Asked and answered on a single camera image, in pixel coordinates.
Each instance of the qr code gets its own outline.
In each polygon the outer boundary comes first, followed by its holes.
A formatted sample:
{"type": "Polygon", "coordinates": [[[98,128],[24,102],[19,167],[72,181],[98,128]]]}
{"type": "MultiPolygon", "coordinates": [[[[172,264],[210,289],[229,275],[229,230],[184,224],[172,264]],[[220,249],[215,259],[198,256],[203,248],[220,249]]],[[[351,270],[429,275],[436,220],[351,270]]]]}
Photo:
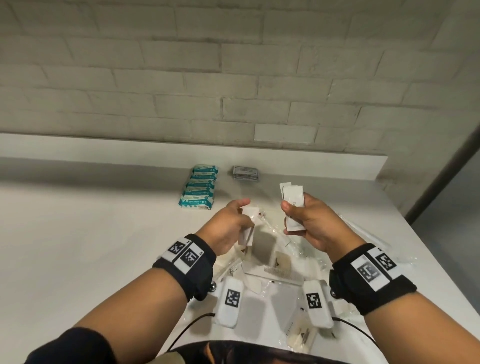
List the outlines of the qr code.
{"type": "Polygon", "coordinates": [[[379,256],[375,257],[375,259],[386,271],[389,271],[396,267],[394,261],[390,259],[390,257],[385,253],[382,253],[379,256]]]}
{"type": "Polygon", "coordinates": [[[309,308],[322,308],[320,295],[317,292],[307,293],[307,303],[309,308]]]}
{"type": "Polygon", "coordinates": [[[176,242],[173,244],[171,247],[168,248],[168,251],[173,253],[173,254],[178,254],[181,252],[181,250],[185,247],[184,243],[176,242]]]}
{"type": "Polygon", "coordinates": [[[182,254],[180,260],[191,267],[195,264],[198,258],[200,257],[192,249],[188,248],[187,251],[182,254]]]}
{"type": "Polygon", "coordinates": [[[357,271],[368,283],[370,283],[380,275],[379,270],[370,261],[363,263],[360,267],[357,268],[357,271]]]}
{"type": "Polygon", "coordinates": [[[240,301],[240,292],[234,290],[227,291],[227,298],[225,299],[225,304],[232,307],[238,307],[240,301]]]}

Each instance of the wrist strap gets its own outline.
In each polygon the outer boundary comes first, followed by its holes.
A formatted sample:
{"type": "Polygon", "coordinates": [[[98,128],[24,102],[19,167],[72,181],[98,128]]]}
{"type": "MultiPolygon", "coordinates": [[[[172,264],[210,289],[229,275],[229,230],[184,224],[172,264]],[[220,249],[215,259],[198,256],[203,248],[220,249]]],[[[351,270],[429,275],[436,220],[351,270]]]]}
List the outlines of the wrist strap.
{"type": "Polygon", "coordinates": [[[213,278],[216,255],[212,248],[195,234],[179,238],[153,264],[167,271],[183,288],[187,301],[202,301],[213,278]]]}
{"type": "Polygon", "coordinates": [[[330,287],[336,298],[355,305],[361,315],[417,290],[380,248],[364,244],[333,263],[330,287]]]}

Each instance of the black cable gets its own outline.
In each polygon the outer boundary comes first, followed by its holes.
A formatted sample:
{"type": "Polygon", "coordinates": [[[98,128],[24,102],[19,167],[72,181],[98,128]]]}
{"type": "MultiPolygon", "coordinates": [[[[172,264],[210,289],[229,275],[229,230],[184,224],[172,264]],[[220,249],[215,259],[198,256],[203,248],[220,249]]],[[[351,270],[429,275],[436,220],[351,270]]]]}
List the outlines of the black cable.
{"type": "Polygon", "coordinates": [[[332,317],[332,319],[334,321],[339,321],[339,322],[343,322],[344,324],[347,324],[349,326],[352,326],[353,328],[356,328],[358,331],[360,331],[363,335],[365,335],[366,337],[368,337],[370,340],[372,340],[372,342],[375,344],[375,346],[378,348],[378,345],[377,343],[375,342],[375,340],[369,335],[367,334],[365,331],[363,331],[361,328],[358,328],[356,327],[354,324],[351,324],[349,323],[348,321],[345,321],[344,319],[341,319],[341,318],[338,318],[338,317],[332,317]]]}
{"type": "Polygon", "coordinates": [[[172,350],[173,345],[175,345],[175,343],[178,341],[178,339],[180,339],[180,337],[185,333],[185,331],[187,331],[187,330],[190,328],[190,326],[192,326],[195,322],[197,322],[197,321],[200,320],[201,318],[207,317],[207,316],[213,317],[213,316],[215,316],[215,314],[214,314],[213,312],[210,312],[210,313],[208,313],[208,314],[200,315],[200,316],[198,316],[196,319],[194,319],[191,323],[189,323],[189,324],[187,325],[186,328],[183,329],[183,331],[180,333],[180,335],[177,336],[177,338],[173,341],[173,343],[172,343],[172,344],[170,345],[170,347],[168,348],[167,352],[169,352],[170,350],[172,350]]]}

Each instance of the cinder block wall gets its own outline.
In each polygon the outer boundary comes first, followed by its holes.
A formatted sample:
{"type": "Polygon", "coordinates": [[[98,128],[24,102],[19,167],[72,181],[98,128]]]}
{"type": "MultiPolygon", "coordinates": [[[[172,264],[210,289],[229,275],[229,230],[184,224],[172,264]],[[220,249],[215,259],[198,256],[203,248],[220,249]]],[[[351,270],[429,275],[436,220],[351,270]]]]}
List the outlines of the cinder block wall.
{"type": "Polygon", "coordinates": [[[480,0],[0,1],[0,131],[385,153],[406,213],[480,122],[480,0]]]}

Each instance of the person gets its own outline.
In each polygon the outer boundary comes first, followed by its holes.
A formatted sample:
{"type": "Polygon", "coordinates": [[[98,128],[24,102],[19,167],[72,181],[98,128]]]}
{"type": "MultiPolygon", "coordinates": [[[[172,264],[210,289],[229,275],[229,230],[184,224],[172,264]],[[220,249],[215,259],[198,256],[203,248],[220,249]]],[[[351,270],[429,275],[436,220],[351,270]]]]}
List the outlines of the person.
{"type": "MultiPolygon", "coordinates": [[[[215,255],[229,251],[251,220],[238,213],[248,198],[231,201],[196,236],[215,255]]],[[[365,244],[324,202],[305,194],[305,207],[286,201],[282,210],[301,222],[301,235],[339,261],[365,244]]],[[[171,274],[151,268],[95,307],[59,338],[36,349],[26,364],[96,363],[338,363],[235,341],[192,343],[157,356],[187,305],[186,293],[171,274]]],[[[367,313],[365,322],[390,364],[478,363],[480,342],[420,293],[414,291],[367,313]]]]}

